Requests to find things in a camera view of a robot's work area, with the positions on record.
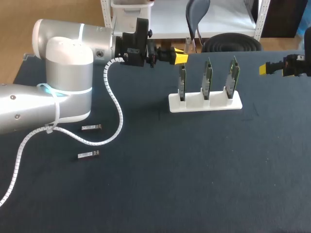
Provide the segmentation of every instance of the wooden floor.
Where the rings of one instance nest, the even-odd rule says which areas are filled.
[[[1,0],[0,83],[12,83],[23,55],[33,53],[32,29],[41,18],[104,26],[99,0]],[[260,42],[265,50],[293,50],[299,41],[297,37],[263,38]],[[173,46],[183,49],[184,41],[174,41]]]

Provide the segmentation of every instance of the small metal module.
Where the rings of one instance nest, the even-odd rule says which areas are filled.
[[[87,158],[87,157],[95,156],[95,155],[99,155],[99,150],[78,154],[78,159],[83,159],[83,158]]]
[[[82,126],[82,131],[84,130],[102,130],[102,125],[86,125]]]

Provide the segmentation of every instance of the black chair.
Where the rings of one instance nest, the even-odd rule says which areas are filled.
[[[202,45],[202,52],[225,52],[225,51],[261,51],[261,44],[254,38],[240,33],[223,33],[211,37],[203,42],[198,25],[208,12],[210,0],[190,0],[186,8],[186,19],[189,27],[192,44],[196,51],[194,42],[195,31],[198,32]]]

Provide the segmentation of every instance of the screw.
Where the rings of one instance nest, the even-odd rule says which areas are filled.
[[[153,35],[152,34],[152,30],[149,30],[147,35],[148,35],[149,38],[151,38],[151,36]]]
[[[97,51],[96,56],[103,57],[104,53],[102,51]]]

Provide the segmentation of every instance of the white bin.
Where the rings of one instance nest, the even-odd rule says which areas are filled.
[[[118,31],[135,32],[137,18],[151,18],[151,7],[154,2],[148,0],[111,0],[113,15],[116,17]]]

